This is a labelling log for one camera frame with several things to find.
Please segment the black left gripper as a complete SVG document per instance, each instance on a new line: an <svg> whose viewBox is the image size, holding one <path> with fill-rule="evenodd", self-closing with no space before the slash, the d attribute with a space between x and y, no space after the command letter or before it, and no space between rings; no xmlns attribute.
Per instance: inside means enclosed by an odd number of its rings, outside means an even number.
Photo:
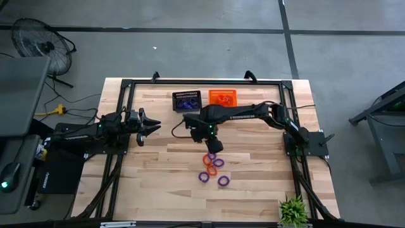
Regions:
<svg viewBox="0 0 405 228"><path fill-rule="evenodd" d="M144 109L140 108L138 111L138 116L139 116L139 122L137 125L126 125L127 132L129 134L136 134L136 142L138 146L143 146L144 145L144 140L143 137L147 137L148 135L152 134L153 132L157 131L158 129L161 128L159 124L161 122L159 120L154 120L151 118L148 118L146 116L146 113L144 113Z"/></svg>

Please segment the black plastic basket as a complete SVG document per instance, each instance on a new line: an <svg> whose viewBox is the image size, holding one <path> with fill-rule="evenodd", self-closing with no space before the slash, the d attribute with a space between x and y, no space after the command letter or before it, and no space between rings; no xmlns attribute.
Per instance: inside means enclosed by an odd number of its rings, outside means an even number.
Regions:
<svg viewBox="0 0 405 228"><path fill-rule="evenodd" d="M200 104L200 109L202 108L202 99L201 99L201 92L200 91L182 91L182 92L173 92L172 93L172 106L173 106L173 111L177 113L183 113L183 112L192 112L192 111L199 111L198 110L178 110L177 109L177 101L180 99L188 100L190 98L196 98L198 100L198 103Z"/></svg>

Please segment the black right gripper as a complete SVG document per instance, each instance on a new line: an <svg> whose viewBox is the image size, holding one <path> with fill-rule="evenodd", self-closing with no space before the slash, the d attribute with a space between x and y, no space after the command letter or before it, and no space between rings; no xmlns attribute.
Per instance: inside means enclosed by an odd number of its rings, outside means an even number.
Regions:
<svg viewBox="0 0 405 228"><path fill-rule="evenodd" d="M218 127L220 116L215 116L215 111L220 111L222 105L207 105L200 114L186 113L184 115L185 127L190 130L190 136L195 143L206 141L208 151L217 154L223 150L222 142L218 140Z"/></svg>

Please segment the black computer mouse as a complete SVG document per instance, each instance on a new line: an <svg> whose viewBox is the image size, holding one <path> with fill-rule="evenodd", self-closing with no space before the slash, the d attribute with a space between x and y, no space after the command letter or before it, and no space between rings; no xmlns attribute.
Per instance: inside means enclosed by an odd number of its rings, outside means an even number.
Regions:
<svg viewBox="0 0 405 228"><path fill-rule="evenodd" d="M13 162L7 164L0 173L0 190L10 193L18 187L21 164Z"/></svg>

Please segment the black floor fan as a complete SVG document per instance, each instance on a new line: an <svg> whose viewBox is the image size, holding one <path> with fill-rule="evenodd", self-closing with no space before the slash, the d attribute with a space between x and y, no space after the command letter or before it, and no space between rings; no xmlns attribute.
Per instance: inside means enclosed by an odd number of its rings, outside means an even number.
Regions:
<svg viewBox="0 0 405 228"><path fill-rule="evenodd" d="M33 18L17 19L11 29L11 40L22 57L48 57L48 77L72 88L73 85L58 77L66 74L72 66L72 54L76 45L59 34L50 25Z"/></svg>

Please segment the black metal workstation frame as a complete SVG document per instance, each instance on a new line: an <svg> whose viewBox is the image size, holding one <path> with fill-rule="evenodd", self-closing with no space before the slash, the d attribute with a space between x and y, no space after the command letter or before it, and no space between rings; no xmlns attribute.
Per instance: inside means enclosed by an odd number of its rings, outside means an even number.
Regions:
<svg viewBox="0 0 405 228"><path fill-rule="evenodd" d="M371 106L349 119L367 121L388 171L370 179L371 185L405 181L405 81L377 97Z"/></svg>

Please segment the silver metal bracket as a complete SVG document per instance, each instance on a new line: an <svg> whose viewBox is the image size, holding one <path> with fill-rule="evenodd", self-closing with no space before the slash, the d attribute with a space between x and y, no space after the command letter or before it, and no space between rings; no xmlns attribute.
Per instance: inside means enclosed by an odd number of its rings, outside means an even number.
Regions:
<svg viewBox="0 0 405 228"><path fill-rule="evenodd" d="M102 222L99 228L134 228L136 221Z"/></svg>

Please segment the green plant in white pot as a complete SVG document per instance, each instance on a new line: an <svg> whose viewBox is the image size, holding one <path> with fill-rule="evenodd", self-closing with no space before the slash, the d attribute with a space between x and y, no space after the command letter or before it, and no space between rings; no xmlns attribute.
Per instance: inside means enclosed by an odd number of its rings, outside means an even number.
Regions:
<svg viewBox="0 0 405 228"><path fill-rule="evenodd" d="M280 223L293 228L302 228L309 222L306 212L306 205L302 201L302 196L286 197L285 201L280 201L278 208L281 212Z"/></svg>

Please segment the orange plastic basket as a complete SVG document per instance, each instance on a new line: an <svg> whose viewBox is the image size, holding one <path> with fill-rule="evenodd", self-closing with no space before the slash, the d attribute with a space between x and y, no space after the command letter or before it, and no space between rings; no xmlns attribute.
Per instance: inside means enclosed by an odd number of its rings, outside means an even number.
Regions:
<svg viewBox="0 0 405 228"><path fill-rule="evenodd" d="M237 106L237 91L234 89L211 89L208 92L208 103L214 105L214 99L217 96L233 96L234 105Z"/></svg>

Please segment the black clamp lever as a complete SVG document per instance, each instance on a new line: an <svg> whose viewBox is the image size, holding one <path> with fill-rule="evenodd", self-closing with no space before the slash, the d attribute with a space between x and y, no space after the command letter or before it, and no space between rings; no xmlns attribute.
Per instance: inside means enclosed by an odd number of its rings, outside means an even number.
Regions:
<svg viewBox="0 0 405 228"><path fill-rule="evenodd" d="M327 144L327 142L329 142L329 140L331 140L334 136L335 136L335 134L330 134L329 136L324 138L324 140L320 141L319 145L320 146L325 146Z"/></svg>

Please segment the yellow power plug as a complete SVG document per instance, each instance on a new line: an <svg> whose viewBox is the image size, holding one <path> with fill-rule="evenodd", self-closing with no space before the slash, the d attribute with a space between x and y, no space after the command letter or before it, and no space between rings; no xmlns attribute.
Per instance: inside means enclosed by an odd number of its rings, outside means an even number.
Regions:
<svg viewBox="0 0 405 228"><path fill-rule="evenodd" d="M63 104L59 104L53 111L48 111L45 113L35 113L35 116L64 115L65 112L65 106Z"/></svg>

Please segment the black printed box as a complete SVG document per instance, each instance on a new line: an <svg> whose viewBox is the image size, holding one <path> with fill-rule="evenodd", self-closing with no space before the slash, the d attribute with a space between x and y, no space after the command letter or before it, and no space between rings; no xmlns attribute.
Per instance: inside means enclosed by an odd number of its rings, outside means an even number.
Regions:
<svg viewBox="0 0 405 228"><path fill-rule="evenodd" d="M85 163L83 156L63 150L50 152L39 173L39 194L75 194Z"/></svg>

